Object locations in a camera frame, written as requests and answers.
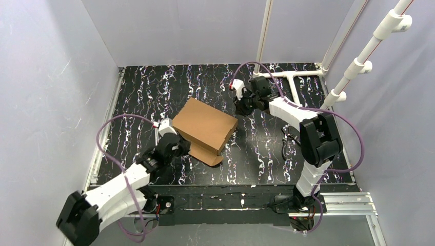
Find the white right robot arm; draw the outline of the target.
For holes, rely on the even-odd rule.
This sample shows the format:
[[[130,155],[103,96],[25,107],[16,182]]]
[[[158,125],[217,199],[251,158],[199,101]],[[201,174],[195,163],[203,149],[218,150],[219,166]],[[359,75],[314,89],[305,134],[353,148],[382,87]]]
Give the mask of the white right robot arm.
[[[319,181],[343,148],[333,115],[294,105],[279,92],[273,92],[263,76],[251,79],[248,85],[235,79],[230,89],[236,92],[233,101],[237,115],[249,116],[258,109],[298,130],[304,166],[296,183],[296,194],[301,197],[316,194],[320,189]]]

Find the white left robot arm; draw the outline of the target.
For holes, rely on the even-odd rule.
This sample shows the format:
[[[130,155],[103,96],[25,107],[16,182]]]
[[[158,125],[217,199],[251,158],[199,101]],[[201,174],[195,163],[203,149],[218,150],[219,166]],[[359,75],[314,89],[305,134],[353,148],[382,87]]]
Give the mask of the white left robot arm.
[[[71,193],[55,223],[72,245],[91,245],[107,226],[147,205],[158,206],[148,185],[153,173],[187,155],[191,142],[178,134],[164,134],[157,145],[136,159],[124,173],[88,192]]]

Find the brown cardboard box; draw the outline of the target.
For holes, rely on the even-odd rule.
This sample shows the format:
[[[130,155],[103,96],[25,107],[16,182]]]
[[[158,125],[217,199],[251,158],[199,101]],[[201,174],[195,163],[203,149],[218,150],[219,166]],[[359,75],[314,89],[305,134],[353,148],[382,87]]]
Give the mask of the brown cardboard box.
[[[190,98],[172,120],[173,127],[191,142],[189,155],[214,167],[238,126],[238,120],[197,99]]]

